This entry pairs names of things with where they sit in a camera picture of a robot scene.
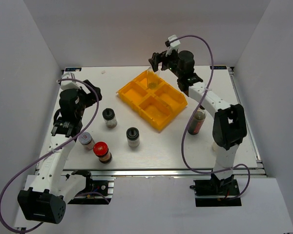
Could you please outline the clear oil bottle gold spout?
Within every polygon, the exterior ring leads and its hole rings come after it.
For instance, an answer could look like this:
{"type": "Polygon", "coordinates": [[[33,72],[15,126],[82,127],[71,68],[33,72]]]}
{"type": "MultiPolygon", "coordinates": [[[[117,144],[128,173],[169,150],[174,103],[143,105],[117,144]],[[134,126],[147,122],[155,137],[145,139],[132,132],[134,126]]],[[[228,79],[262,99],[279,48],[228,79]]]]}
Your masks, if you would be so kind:
{"type": "Polygon", "coordinates": [[[160,71],[156,71],[154,72],[152,67],[149,67],[147,70],[146,70],[146,79],[147,79],[147,88],[148,89],[156,89],[159,85],[159,76],[160,74],[160,71]]]}

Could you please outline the black-cap white spice jar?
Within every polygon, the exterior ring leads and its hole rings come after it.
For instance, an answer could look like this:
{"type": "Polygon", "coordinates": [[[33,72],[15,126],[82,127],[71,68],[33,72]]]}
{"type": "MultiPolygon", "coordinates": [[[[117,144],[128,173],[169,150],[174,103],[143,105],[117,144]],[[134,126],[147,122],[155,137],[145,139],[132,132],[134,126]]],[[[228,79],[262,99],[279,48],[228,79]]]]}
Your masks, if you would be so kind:
{"type": "Polygon", "coordinates": [[[130,127],[126,131],[127,142],[130,147],[138,147],[140,144],[139,130],[135,127],[130,127]]]}

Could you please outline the dark sauce bottle black cap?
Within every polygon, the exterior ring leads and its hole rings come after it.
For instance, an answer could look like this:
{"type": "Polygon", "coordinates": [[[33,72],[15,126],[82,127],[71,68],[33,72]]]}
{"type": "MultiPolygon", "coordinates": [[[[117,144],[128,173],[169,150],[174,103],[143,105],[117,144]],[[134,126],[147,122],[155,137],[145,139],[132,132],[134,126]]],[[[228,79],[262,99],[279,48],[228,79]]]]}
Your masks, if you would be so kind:
{"type": "Polygon", "coordinates": [[[188,133],[191,135],[198,134],[205,119],[206,110],[199,108],[190,122],[190,125],[188,127],[188,133]]]}

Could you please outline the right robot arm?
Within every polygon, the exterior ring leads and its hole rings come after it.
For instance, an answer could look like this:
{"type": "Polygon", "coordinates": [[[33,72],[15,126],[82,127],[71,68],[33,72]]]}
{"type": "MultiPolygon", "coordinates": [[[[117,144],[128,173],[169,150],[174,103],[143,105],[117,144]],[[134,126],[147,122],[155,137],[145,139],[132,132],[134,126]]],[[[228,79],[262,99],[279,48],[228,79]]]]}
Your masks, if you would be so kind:
{"type": "Polygon", "coordinates": [[[210,181],[196,191],[202,195],[228,194],[233,185],[233,164],[236,152],[247,135],[244,108],[241,104],[230,104],[204,84],[194,71],[194,55],[190,51],[153,53],[148,60],[154,72],[170,70],[177,77],[179,89],[199,103],[213,117],[213,150],[216,161],[210,181]]]}

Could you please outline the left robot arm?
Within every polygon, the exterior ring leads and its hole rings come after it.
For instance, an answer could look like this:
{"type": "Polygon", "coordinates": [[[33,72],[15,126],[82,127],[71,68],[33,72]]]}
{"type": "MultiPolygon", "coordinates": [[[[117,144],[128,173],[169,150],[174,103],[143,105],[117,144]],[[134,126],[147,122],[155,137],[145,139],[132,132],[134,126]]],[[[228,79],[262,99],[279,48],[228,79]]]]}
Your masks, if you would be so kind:
{"type": "Polygon", "coordinates": [[[59,224],[66,205],[81,192],[93,190],[93,182],[83,175],[71,175],[61,183],[69,153],[82,132],[82,119],[86,108],[102,100],[100,88],[89,80],[82,81],[87,93],[74,81],[61,81],[59,109],[53,117],[48,156],[42,158],[41,168],[27,190],[21,190],[17,200],[26,220],[59,224]]]}

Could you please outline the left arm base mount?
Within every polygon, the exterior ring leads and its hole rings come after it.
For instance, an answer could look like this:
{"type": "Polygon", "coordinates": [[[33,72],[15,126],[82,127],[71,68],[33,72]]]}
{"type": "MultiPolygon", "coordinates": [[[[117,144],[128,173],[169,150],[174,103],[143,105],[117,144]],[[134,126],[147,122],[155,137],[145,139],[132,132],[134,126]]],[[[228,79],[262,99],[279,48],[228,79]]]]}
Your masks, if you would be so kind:
{"type": "Polygon", "coordinates": [[[66,180],[73,175],[80,175],[86,178],[86,186],[77,193],[77,197],[73,198],[68,204],[72,205],[107,205],[106,200],[111,200],[113,194],[114,182],[108,179],[95,179],[90,171],[75,170],[70,174],[66,174],[66,180]]]}

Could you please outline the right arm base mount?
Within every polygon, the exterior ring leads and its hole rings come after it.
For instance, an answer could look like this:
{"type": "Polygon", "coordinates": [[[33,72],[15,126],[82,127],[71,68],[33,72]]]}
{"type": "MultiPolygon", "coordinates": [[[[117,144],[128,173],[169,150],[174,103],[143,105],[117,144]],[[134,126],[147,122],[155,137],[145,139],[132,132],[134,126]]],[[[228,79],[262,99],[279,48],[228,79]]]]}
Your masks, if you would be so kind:
{"type": "Polygon", "coordinates": [[[194,180],[189,188],[194,191],[196,207],[240,207],[242,206],[237,180],[217,189],[211,180],[194,180]]]}

